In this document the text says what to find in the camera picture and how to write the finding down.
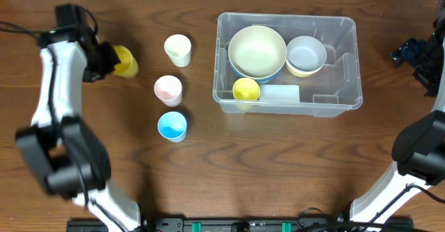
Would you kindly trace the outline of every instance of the gray storage box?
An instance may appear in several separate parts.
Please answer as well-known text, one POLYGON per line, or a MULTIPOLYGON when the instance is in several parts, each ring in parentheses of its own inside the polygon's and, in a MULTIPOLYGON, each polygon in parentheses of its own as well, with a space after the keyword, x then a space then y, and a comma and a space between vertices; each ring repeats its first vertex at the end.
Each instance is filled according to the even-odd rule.
POLYGON ((279 113, 336 117, 355 110, 363 103, 355 22, 349 17, 223 13, 218 18, 216 35, 213 98, 226 113, 279 113), (288 44, 293 38, 308 35, 321 41, 327 50, 323 68, 301 78, 286 65, 266 85, 298 85, 298 96, 257 101, 235 100, 232 86, 239 78, 232 70, 227 49, 232 37, 242 28, 262 25, 276 30, 288 44))

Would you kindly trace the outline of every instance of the wood grain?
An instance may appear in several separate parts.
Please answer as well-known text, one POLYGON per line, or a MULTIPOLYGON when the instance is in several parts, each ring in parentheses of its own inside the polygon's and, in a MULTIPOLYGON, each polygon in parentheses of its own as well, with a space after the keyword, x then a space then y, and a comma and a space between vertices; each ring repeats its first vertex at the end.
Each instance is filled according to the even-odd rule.
MULTIPOLYGON (((408 65, 389 53, 410 37, 427 38, 439 0, 0 0, 0 19, 32 29, 55 25, 54 6, 78 3, 99 20, 99 38, 128 47, 136 78, 114 76, 83 87, 84 117, 106 145, 113 177, 149 214, 187 217, 295 216, 315 206, 335 212, 364 194, 387 169, 398 132, 427 115, 434 99, 408 65), (357 24, 364 104, 334 119, 298 115, 227 115, 212 99, 216 20, 223 12, 332 15, 357 24), (177 68, 165 39, 193 40, 190 66, 177 68), (166 74, 185 85, 181 107, 191 123, 173 144, 157 133, 171 110, 156 99, 166 74)), ((47 197, 15 142, 37 106, 41 62, 35 41, 0 33, 0 231, 64 231, 90 217, 47 197)), ((432 189, 445 196, 445 187, 432 189)), ((400 215, 417 227, 445 231, 445 206, 424 194, 400 215)))

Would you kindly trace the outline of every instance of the yellow cup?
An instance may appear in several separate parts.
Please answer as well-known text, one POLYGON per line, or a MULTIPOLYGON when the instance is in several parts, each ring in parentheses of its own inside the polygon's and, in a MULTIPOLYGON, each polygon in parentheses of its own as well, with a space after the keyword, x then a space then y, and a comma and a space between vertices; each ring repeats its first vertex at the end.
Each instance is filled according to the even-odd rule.
POLYGON ((138 73, 138 62, 131 55, 131 52, 122 45, 113 46, 114 50, 118 54, 120 63, 114 66, 114 75, 122 76, 125 78, 132 78, 138 73))
MULTIPOLYGON (((255 101, 259 97, 259 85, 251 78, 236 80, 232 91, 236 100, 255 101)), ((253 107, 250 104, 237 104, 236 106, 241 110, 249 110, 253 107)))

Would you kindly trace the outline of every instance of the blue cup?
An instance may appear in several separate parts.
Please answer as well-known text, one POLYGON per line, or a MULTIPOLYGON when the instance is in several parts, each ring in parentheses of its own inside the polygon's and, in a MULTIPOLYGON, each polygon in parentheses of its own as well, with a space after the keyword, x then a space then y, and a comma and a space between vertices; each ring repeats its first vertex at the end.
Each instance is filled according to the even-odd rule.
POLYGON ((187 120, 181 113, 171 111, 159 119, 158 131, 172 142, 181 142, 186 138, 187 120))

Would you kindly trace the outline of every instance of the plastic cup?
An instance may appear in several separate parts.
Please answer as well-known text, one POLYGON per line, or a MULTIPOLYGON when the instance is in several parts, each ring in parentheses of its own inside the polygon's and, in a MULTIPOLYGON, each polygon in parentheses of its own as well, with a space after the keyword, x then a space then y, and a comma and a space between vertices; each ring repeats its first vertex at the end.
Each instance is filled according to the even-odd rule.
POLYGON ((192 43, 185 35, 176 34, 167 38, 164 50, 176 66, 185 67, 190 63, 192 43))
POLYGON ((122 45, 115 45, 113 48, 120 59, 120 63, 114 66, 113 74, 125 78, 134 77, 138 73, 139 66, 131 52, 122 45))
POLYGON ((319 71, 327 59, 322 42, 309 36, 292 39, 287 44, 287 69, 294 75, 306 77, 319 71))
MULTIPOLYGON (((232 89, 236 100, 256 101, 259 97, 259 85, 251 78, 240 78, 234 83, 232 89)), ((253 107, 251 104, 237 104, 241 110, 249 110, 253 107)))
POLYGON ((181 113, 171 111, 159 119, 158 131, 172 142, 181 142, 186 138, 187 120, 181 113))
POLYGON ((169 107, 182 101, 182 84, 176 76, 162 76, 154 83, 154 94, 169 107))

